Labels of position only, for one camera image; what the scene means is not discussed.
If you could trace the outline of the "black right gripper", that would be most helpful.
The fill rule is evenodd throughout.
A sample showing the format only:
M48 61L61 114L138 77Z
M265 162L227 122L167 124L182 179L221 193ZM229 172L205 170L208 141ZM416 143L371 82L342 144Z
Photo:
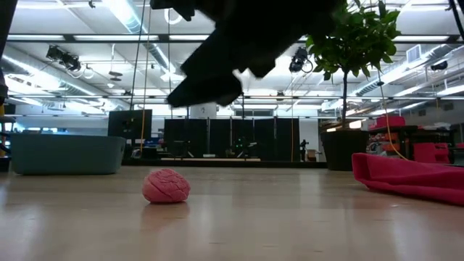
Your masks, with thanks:
M272 63L306 33L306 27L216 28L181 65L187 78L168 95L167 103L230 105L243 91L234 70Z

